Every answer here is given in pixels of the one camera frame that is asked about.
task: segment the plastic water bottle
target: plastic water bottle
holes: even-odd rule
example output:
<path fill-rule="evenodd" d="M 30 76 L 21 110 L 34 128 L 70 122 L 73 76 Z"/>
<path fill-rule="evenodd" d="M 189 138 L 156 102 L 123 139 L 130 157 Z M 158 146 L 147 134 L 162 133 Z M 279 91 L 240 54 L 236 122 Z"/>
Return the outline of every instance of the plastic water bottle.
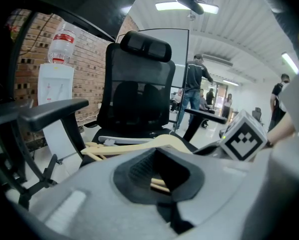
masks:
<path fill-rule="evenodd" d="M 48 49 L 48 61 L 67 64 L 73 55 L 75 43 L 81 30 L 68 22 L 61 22 Z"/>

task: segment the brick wall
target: brick wall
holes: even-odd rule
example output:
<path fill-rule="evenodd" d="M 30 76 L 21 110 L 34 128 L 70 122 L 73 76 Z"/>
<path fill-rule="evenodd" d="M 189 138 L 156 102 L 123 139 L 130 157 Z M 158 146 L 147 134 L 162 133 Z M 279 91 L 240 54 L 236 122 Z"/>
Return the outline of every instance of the brick wall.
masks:
<path fill-rule="evenodd" d="M 10 17 L 9 24 L 12 25 L 13 38 L 16 38 L 29 13 L 27 10 L 19 10 Z M 40 64 L 48 63 L 48 49 L 61 21 L 62 19 L 57 15 L 50 18 L 50 15 L 39 13 L 31 25 L 17 61 L 14 86 L 16 99 L 34 99 L 34 106 L 37 106 Z M 127 16 L 119 35 L 125 34 L 129 30 L 138 30 L 138 27 L 132 18 Z M 73 56 L 69 62 L 69 66 L 74 68 L 72 97 L 84 98 L 89 101 L 89 106 L 76 112 L 79 125 L 95 120 L 93 115 L 99 112 L 98 104 L 102 102 L 103 98 L 105 53 L 108 44 L 109 42 L 84 30 L 81 30 L 81 35 L 76 42 Z"/>

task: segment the blue jeans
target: blue jeans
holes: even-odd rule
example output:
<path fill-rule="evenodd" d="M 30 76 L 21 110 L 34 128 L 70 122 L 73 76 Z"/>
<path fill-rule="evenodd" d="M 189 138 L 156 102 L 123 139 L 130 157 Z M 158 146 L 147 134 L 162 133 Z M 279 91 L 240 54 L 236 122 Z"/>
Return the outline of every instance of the blue jeans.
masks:
<path fill-rule="evenodd" d="M 181 104 L 179 117 L 178 117 L 178 124 L 176 129 L 180 128 L 180 124 L 184 117 L 184 110 L 187 108 L 190 102 L 190 108 L 193 110 L 200 110 L 200 90 L 188 90 L 184 93 L 183 103 Z M 193 120 L 193 115 L 189 116 L 189 123 Z"/>

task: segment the gray garment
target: gray garment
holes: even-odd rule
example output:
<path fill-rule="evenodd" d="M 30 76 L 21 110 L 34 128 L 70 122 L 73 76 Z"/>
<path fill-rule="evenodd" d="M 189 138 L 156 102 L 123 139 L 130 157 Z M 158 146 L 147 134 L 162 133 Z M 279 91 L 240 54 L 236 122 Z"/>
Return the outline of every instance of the gray garment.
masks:
<path fill-rule="evenodd" d="M 203 64 L 197 60 L 188 61 L 185 92 L 189 90 L 200 90 L 202 77 L 208 79 L 211 83 L 213 82 L 208 69 Z"/>
<path fill-rule="evenodd" d="M 204 97 L 200 97 L 199 104 L 202 106 L 202 110 L 207 110 L 209 108 L 209 105 L 207 104 Z"/>

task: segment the man wearing cap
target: man wearing cap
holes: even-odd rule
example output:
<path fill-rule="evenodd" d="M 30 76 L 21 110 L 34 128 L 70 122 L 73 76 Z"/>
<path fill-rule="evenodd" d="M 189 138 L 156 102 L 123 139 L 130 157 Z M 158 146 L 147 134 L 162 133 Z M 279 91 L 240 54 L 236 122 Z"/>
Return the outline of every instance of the man wearing cap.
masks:
<path fill-rule="evenodd" d="M 193 110 L 200 109 L 200 89 L 202 78 L 206 78 L 213 83 L 208 69 L 203 65 L 203 56 L 196 54 L 194 60 L 187 62 L 187 78 L 185 84 L 184 98 L 179 112 L 178 124 L 176 129 L 180 128 L 180 124 L 184 117 L 184 110 L 190 102 L 190 108 Z M 189 123 L 193 120 L 193 115 L 189 117 Z"/>
<path fill-rule="evenodd" d="M 282 74 L 281 82 L 274 86 L 270 96 L 271 120 L 268 131 L 272 130 L 283 118 L 286 113 L 286 108 L 280 100 L 280 93 L 290 83 L 290 77 L 287 74 Z"/>

